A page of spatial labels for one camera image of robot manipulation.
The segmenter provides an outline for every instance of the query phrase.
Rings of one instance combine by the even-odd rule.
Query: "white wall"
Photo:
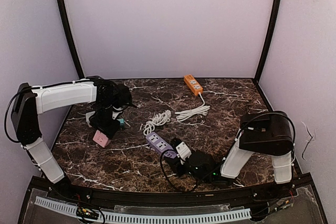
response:
[[[330,223],[336,223],[336,0],[281,0],[261,87],[298,131],[296,152],[311,172]],[[316,136],[305,153],[308,135]]]
[[[10,98],[23,82],[51,84],[77,79],[56,0],[0,0],[0,223],[17,223],[25,190],[38,175],[26,152],[11,143],[3,130]],[[49,146],[67,109],[40,116]],[[15,136],[11,122],[10,133]]]
[[[66,0],[86,75],[254,77],[273,0]]]

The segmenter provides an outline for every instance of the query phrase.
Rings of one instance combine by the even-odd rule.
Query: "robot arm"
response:
[[[112,118],[113,113],[121,113],[124,106],[134,106],[126,86],[100,77],[44,87],[23,83],[18,94],[11,114],[17,139],[54,184],[65,175],[42,138],[38,115],[63,106],[96,102],[90,124],[112,138],[119,129],[119,121],[115,116]]]

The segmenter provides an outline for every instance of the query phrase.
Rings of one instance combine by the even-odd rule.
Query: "black frame post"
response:
[[[271,11],[271,16],[270,16],[269,23],[268,23],[268,28],[267,28],[266,38],[265,38],[265,42],[264,42],[264,47],[263,47],[263,50],[261,52],[257,72],[256,72],[256,75],[254,77],[254,80],[256,82],[259,82],[261,74],[263,73],[263,69],[264,69],[264,66],[265,66],[265,62],[266,62],[266,58],[267,58],[267,55],[268,55],[269,47],[271,45],[271,41],[272,41],[272,37],[273,37],[275,24],[276,24],[276,21],[277,21],[279,6],[280,6],[280,0],[273,0],[272,11]]]
[[[71,53],[72,60],[74,62],[73,64],[75,64],[77,75],[80,79],[85,78],[84,71],[82,69],[82,66],[80,64],[79,57],[78,57],[78,54],[77,54],[74,38],[72,36],[72,32],[71,32],[71,28],[70,28],[69,19],[68,19],[67,10],[66,10],[66,7],[65,7],[64,0],[57,0],[57,4],[58,4],[59,13],[60,13],[61,19],[62,19],[64,33],[65,33],[65,36],[67,38],[69,50],[70,50],[70,53]]]

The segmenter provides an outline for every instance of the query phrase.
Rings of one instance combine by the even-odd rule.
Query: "white perforated rail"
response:
[[[35,204],[60,214],[76,218],[75,204],[64,204],[54,201],[50,198],[36,197]],[[114,212],[103,211],[106,223],[136,223],[136,224],[215,224],[226,223],[237,220],[250,219],[250,209],[235,210],[230,212],[220,212],[208,215],[188,215],[188,216],[145,216],[145,215],[128,215]],[[96,222],[102,222],[103,218],[99,213],[99,219]]]

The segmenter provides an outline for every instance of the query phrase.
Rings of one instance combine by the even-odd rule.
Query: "power strip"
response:
[[[184,82],[188,85],[194,95],[198,95],[198,93],[203,93],[202,86],[196,81],[196,79],[191,75],[188,74],[184,76]]]
[[[173,150],[173,147],[163,140],[155,132],[152,132],[146,136],[147,143],[160,155],[166,150]],[[166,152],[165,157],[176,158],[177,154],[174,151]]]

